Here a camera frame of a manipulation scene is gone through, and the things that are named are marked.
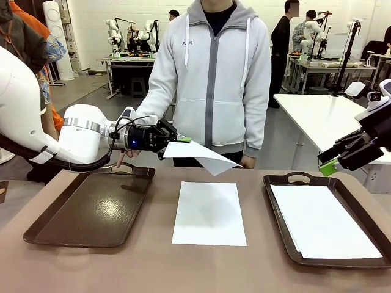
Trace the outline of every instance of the orange clothing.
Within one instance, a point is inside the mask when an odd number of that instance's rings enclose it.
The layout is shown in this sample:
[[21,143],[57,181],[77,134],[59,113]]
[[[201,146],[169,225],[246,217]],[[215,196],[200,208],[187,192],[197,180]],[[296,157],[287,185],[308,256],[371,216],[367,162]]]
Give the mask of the orange clothing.
[[[11,6],[12,13],[19,15],[25,23],[27,23],[33,30],[40,34],[45,40],[49,37],[50,30],[46,26],[44,26],[38,19],[22,10],[22,8],[20,8],[15,2],[10,1],[9,4]],[[56,112],[53,105],[51,106],[51,112],[53,114],[54,127],[57,131],[60,131],[64,123],[64,119],[61,118],[61,116]]]

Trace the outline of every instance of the hand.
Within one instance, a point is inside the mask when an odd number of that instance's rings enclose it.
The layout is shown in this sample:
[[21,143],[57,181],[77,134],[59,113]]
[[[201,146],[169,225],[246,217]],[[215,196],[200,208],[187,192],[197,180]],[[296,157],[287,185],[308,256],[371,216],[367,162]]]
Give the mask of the hand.
[[243,168],[245,169],[254,169],[255,168],[255,163],[257,163],[257,159],[254,157],[247,157],[243,156],[242,161],[240,164],[242,165]]
[[130,158],[137,157],[141,151],[127,151],[126,153],[121,153],[120,158],[118,159],[117,168],[121,167],[123,159],[125,158],[125,155],[127,155]]

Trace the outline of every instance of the empty tray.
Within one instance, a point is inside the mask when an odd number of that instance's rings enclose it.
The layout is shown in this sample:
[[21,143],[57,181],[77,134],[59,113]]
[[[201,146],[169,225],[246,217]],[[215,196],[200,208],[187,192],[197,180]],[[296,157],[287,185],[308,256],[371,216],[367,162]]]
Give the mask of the empty tray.
[[80,174],[25,232],[32,244],[114,248],[128,237],[155,170]]
[[[301,175],[309,178],[310,182],[302,181],[289,182],[289,177]],[[263,182],[276,216],[277,224],[285,244],[289,257],[296,263],[308,266],[320,267],[343,267],[360,269],[387,269],[391,268],[391,243],[384,233],[380,230],[373,219],[368,215],[365,209],[356,200],[353,194],[337,178],[314,177],[303,172],[293,172],[285,176],[264,176]],[[372,259],[305,259],[301,253],[296,250],[287,224],[277,203],[277,200],[271,189],[271,185],[299,185],[299,186],[327,186],[334,194],[336,199],[347,210],[350,216],[362,228],[372,243],[383,255],[382,258]]]

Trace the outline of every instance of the person in plaid shirt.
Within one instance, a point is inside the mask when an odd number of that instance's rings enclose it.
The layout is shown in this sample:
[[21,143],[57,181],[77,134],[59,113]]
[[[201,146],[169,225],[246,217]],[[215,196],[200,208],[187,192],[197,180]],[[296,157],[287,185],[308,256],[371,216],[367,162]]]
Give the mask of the person in plaid shirt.
[[292,40],[293,40],[293,52],[301,52],[301,45],[300,42],[305,39],[304,37],[304,24],[307,21],[313,21],[316,18],[316,11],[315,10],[309,10],[307,12],[307,18],[304,22],[298,24],[296,28],[294,29]]

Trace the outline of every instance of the stack of paper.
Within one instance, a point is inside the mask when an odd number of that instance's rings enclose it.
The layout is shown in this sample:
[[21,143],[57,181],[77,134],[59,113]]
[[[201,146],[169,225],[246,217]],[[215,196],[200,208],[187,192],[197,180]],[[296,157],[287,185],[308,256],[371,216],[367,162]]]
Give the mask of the stack of paper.
[[382,254],[327,186],[271,186],[303,258],[364,259]]
[[228,160],[220,154],[217,154],[193,141],[190,143],[170,142],[163,157],[193,157],[213,176],[217,176],[218,174],[221,174],[233,167],[240,167],[240,165],[232,162],[231,160]]
[[247,246],[236,184],[182,182],[172,243]]

